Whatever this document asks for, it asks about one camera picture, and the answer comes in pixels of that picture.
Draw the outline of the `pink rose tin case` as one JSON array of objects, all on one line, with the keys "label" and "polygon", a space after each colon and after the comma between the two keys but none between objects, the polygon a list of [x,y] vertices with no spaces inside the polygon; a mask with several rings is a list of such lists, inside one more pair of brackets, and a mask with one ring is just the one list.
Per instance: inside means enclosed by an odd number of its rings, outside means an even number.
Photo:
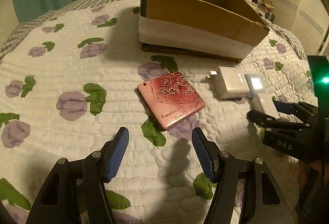
[{"label": "pink rose tin case", "polygon": [[178,71],[140,83],[137,89],[164,130],[205,106],[201,96]]}]

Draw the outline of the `white louvered wardrobe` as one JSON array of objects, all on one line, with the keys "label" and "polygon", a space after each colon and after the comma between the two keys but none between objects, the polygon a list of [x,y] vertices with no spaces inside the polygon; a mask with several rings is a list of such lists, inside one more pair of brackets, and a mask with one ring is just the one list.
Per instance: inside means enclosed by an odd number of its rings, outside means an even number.
[{"label": "white louvered wardrobe", "polygon": [[328,14],[320,0],[272,0],[274,23],[291,31],[307,55],[315,55],[328,31]]}]

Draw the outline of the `white square charger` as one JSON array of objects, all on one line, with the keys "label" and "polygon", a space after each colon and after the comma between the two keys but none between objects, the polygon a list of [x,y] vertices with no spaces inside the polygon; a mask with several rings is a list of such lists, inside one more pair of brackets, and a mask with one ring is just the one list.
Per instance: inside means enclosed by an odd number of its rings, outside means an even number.
[{"label": "white square charger", "polygon": [[212,79],[221,100],[241,99],[249,93],[243,71],[236,67],[221,67],[206,76]]}]

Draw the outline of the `white floral quilt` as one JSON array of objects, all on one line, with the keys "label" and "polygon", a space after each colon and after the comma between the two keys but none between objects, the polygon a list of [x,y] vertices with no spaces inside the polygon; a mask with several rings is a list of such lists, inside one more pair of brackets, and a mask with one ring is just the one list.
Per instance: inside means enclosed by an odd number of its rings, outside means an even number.
[{"label": "white floral quilt", "polygon": [[[263,129],[247,120],[248,97],[218,98],[206,74],[221,62],[143,52],[138,20],[139,0],[67,12],[34,28],[2,60],[1,202],[15,222],[26,222],[58,159],[85,158],[122,126],[129,145],[105,186],[119,222],[203,222],[215,189],[191,143],[195,127],[237,158],[262,157],[295,213],[299,163],[260,142]],[[205,107],[162,131],[137,86],[177,71]]]}]

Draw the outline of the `white dressing table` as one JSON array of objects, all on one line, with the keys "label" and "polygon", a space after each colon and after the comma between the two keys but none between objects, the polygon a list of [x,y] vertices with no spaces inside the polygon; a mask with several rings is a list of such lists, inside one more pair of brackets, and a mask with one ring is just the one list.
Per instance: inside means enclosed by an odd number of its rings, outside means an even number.
[{"label": "white dressing table", "polygon": [[274,3],[271,0],[245,0],[263,19],[275,20]]}]

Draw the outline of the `light blue earbud case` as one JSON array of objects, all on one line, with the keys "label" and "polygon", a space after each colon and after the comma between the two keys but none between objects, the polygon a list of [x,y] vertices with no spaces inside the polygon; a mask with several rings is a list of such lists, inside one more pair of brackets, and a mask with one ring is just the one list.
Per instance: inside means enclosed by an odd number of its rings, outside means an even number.
[{"label": "light blue earbud case", "polygon": [[265,83],[259,74],[248,73],[245,75],[245,79],[249,87],[247,97],[252,99],[258,93],[266,93]]}]

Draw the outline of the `white plug adapter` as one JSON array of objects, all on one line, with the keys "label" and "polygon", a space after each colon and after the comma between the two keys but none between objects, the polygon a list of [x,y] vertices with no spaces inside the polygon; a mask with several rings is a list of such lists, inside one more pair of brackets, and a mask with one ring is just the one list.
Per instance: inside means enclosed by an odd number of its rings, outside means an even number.
[{"label": "white plug adapter", "polygon": [[257,93],[252,98],[252,103],[254,106],[254,109],[257,111],[260,111],[264,114],[270,115],[274,117],[275,119],[279,119],[279,114],[274,106],[274,102],[271,98],[271,96],[267,93]]}]

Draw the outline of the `brown cardboard box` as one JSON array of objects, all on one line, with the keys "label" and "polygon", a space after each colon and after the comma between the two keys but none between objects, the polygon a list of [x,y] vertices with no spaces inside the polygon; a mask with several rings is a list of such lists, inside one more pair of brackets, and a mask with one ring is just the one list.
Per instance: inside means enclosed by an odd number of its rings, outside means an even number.
[{"label": "brown cardboard box", "polygon": [[268,34],[245,0],[140,0],[139,40],[145,52],[241,63]]}]

